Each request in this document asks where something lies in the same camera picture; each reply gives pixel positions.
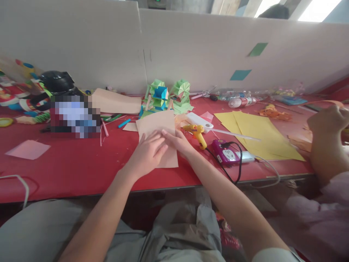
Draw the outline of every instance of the power cord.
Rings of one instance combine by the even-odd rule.
[[[27,183],[23,180],[23,178],[19,175],[9,175],[9,176],[0,176],[0,179],[1,178],[12,178],[12,177],[18,178],[18,180],[23,184],[23,186],[25,188],[25,197],[24,197],[24,202],[23,202],[23,209],[25,209],[25,207],[27,206],[28,198],[29,198],[29,187],[28,187]]]
[[[239,147],[239,150],[240,150],[240,163],[239,163],[239,175],[237,177],[237,180],[234,182],[232,180],[232,178],[228,175],[227,171],[224,169],[223,165],[221,162],[219,162],[219,160],[216,158],[216,156],[208,149],[206,148],[206,150],[213,156],[213,158],[218,162],[218,164],[221,166],[221,168],[223,169],[223,171],[225,172],[225,174],[227,175],[227,177],[229,178],[229,180],[234,184],[236,185],[239,181],[240,181],[240,178],[241,178],[241,166],[242,166],[242,149],[240,147],[240,145],[238,143],[235,143],[235,142],[227,142],[227,143],[224,143],[222,144],[222,147],[225,147],[225,148],[228,148],[231,144],[236,144],[238,147]]]
[[[254,157],[255,158],[260,158],[260,159],[264,160],[265,162],[267,162],[269,164],[269,166],[274,169],[274,171],[276,173],[276,176],[277,176],[277,180],[276,180],[276,182],[274,182],[272,184],[265,185],[265,186],[260,186],[260,187],[252,186],[252,187],[254,187],[254,188],[265,188],[265,187],[275,186],[276,184],[278,184],[280,182],[280,180],[281,180],[281,177],[280,177],[279,172],[276,170],[276,168],[273,167],[273,165],[270,164],[270,162],[268,160],[265,160],[264,158],[261,158],[260,156],[254,156]]]

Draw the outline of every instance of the blue pen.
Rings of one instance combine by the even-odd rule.
[[[128,122],[130,122],[131,119],[127,119],[125,122],[121,123],[120,125],[118,125],[117,127],[120,128],[120,127],[123,127],[124,125],[126,125]]]

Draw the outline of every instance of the yellow paper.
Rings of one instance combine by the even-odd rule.
[[[282,136],[269,118],[237,112],[214,114],[232,133],[260,138],[262,141],[237,138],[240,143],[253,155],[266,160],[304,158]]]

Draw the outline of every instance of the white wall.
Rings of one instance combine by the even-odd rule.
[[[214,85],[265,90],[290,79],[313,92],[349,72],[349,27],[343,24],[141,9],[148,83],[184,78],[192,92]],[[268,42],[261,56],[248,57]],[[230,81],[235,70],[252,70]]]
[[[3,56],[68,71],[83,89],[146,90],[137,2],[2,0],[0,24]]]

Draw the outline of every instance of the yellow glue gun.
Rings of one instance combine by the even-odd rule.
[[[202,125],[187,125],[182,127],[185,131],[190,132],[199,141],[200,149],[205,150],[207,147],[206,141],[202,136],[204,127]]]

